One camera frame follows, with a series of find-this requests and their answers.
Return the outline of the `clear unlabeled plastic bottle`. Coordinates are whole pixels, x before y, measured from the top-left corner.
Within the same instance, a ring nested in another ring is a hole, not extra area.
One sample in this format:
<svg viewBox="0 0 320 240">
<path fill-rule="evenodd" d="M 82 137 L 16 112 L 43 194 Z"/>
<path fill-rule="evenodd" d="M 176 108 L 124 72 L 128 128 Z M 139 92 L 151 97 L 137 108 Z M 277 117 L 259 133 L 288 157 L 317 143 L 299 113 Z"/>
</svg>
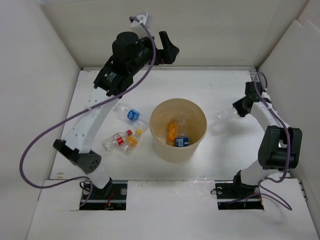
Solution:
<svg viewBox="0 0 320 240">
<path fill-rule="evenodd" d="M 224 124 L 232 119 L 238 118 L 239 114 L 237 110 L 233 107 L 224 109 L 220 112 L 217 112 L 213 115 L 213 122 L 212 125 L 214 127 L 220 126 L 221 124 Z"/>
</svg>

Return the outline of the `small blue label bottle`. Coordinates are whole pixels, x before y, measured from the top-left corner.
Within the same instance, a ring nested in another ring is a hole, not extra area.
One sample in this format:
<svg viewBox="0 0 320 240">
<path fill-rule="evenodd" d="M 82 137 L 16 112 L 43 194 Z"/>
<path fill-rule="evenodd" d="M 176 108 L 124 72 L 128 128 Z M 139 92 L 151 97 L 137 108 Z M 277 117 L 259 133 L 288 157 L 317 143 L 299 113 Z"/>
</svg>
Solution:
<svg viewBox="0 0 320 240">
<path fill-rule="evenodd" d="M 118 103 L 115 107 L 115 112 L 119 119 L 133 125 L 137 129 L 145 131 L 149 128 L 149 119 L 127 104 Z"/>
</svg>

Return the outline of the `blue label clear bottle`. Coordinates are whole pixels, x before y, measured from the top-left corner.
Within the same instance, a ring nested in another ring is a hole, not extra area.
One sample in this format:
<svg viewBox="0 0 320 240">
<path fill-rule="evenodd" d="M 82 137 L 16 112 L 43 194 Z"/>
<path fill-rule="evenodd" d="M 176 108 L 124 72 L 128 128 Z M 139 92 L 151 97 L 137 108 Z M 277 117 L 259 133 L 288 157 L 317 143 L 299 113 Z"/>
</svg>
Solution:
<svg viewBox="0 0 320 240">
<path fill-rule="evenodd" d="M 188 147 L 190 145 L 190 133 L 186 120 L 184 118 L 177 118 L 175 122 L 179 126 L 179 134 L 175 139 L 175 147 Z"/>
</svg>

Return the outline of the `orange juice bottle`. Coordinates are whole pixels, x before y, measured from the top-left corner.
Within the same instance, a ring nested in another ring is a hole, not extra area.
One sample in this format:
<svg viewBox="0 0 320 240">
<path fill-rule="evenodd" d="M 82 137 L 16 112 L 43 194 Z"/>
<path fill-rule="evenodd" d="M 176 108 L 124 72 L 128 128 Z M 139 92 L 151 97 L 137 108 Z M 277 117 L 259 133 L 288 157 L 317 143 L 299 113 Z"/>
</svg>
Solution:
<svg viewBox="0 0 320 240">
<path fill-rule="evenodd" d="M 176 145 L 176 138 L 179 135 L 179 125 L 176 121 L 172 121 L 167 125 L 167 145 L 174 147 Z"/>
</svg>

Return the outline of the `yellow cap orange bottle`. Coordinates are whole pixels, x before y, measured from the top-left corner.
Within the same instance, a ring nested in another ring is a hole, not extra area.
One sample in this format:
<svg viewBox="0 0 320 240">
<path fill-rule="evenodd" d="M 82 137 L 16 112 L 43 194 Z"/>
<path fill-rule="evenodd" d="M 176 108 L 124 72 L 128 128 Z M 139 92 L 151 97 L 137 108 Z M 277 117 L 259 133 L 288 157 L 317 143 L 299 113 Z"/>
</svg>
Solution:
<svg viewBox="0 0 320 240">
<path fill-rule="evenodd" d="M 132 152 L 137 146 L 142 134 L 143 130 L 138 128 L 132 135 L 130 135 L 125 140 L 124 144 L 120 148 L 120 151 L 125 155 L 128 155 L 130 152 Z"/>
</svg>

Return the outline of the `red cap cola bottle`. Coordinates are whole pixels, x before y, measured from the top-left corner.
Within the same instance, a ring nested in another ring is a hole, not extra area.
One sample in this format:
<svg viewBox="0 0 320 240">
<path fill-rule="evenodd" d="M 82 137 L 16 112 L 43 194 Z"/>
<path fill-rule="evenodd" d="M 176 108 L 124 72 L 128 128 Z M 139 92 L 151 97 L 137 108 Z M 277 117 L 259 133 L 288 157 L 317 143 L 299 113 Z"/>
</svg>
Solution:
<svg viewBox="0 0 320 240">
<path fill-rule="evenodd" d="M 102 142 L 102 146 L 104 147 L 106 152 L 111 152 L 113 149 L 122 146 L 125 143 L 125 140 L 132 134 L 133 132 L 130 129 L 125 132 L 118 132 L 108 139 L 105 139 Z"/>
</svg>

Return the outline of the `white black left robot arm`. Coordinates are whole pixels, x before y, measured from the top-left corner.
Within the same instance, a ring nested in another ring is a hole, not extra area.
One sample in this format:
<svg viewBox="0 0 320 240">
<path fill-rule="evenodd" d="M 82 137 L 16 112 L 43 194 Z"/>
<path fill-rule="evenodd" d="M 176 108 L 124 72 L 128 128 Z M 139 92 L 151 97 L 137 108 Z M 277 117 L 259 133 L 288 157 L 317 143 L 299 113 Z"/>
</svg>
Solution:
<svg viewBox="0 0 320 240">
<path fill-rule="evenodd" d="M 128 92 L 134 76 L 146 65 L 171 65 L 179 48 L 173 45 L 166 31 L 160 31 L 163 48 L 156 48 L 148 36 L 139 37 L 126 31 L 117 35 L 112 43 L 112 56 L 93 82 L 93 89 L 85 113 L 79 117 L 71 131 L 57 139 L 53 147 L 73 165 L 80 168 L 94 185 L 100 198 L 112 191 L 112 179 L 105 172 L 101 156 L 92 150 L 94 138 L 109 111 L 118 103 L 122 93 Z"/>
</svg>

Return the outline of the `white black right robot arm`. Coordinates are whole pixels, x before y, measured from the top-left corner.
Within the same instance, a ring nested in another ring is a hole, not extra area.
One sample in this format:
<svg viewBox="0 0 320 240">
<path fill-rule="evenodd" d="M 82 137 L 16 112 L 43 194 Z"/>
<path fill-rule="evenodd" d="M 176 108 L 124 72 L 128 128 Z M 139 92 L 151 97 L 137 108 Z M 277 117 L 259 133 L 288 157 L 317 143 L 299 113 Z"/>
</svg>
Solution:
<svg viewBox="0 0 320 240">
<path fill-rule="evenodd" d="M 276 171 L 283 175 L 273 182 L 282 182 L 288 170 L 298 166 L 303 137 L 300 128 L 290 127 L 279 117 L 260 82 L 246 82 L 244 94 L 232 106 L 241 118 L 252 115 L 264 130 L 264 136 L 257 160 L 233 177 L 231 192 L 239 198 L 253 194 L 259 183 L 271 180 L 270 175 Z"/>
</svg>

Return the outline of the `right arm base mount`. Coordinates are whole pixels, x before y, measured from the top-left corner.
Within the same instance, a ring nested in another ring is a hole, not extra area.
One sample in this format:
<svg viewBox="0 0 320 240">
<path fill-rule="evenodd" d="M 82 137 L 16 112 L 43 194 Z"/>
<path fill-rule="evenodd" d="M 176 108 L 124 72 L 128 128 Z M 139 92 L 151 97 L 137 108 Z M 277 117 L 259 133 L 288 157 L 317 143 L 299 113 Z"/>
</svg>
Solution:
<svg viewBox="0 0 320 240">
<path fill-rule="evenodd" d="M 258 194 L 257 185 L 241 186 L 235 180 L 216 181 L 210 191 L 216 195 L 219 210 L 264 210 L 262 199 Z"/>
</svg>

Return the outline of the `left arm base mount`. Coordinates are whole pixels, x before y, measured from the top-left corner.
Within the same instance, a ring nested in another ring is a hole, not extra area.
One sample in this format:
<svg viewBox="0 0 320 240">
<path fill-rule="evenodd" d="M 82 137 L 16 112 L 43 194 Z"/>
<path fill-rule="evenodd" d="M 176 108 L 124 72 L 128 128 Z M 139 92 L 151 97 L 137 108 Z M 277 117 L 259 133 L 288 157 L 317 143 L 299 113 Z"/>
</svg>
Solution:
<svg viewBox="0 0 320 240">
<path fill-rule="evenodd" d="M 127 206 L 128 181 L 113 180 L 107 186 L 105 195 L 97 187 L 93 187 L 91 195 L 90 183 L 81 181 L 79 186 L 82 190 L 79 202 L 80 211 L 125 211 Z"/>
</svg>

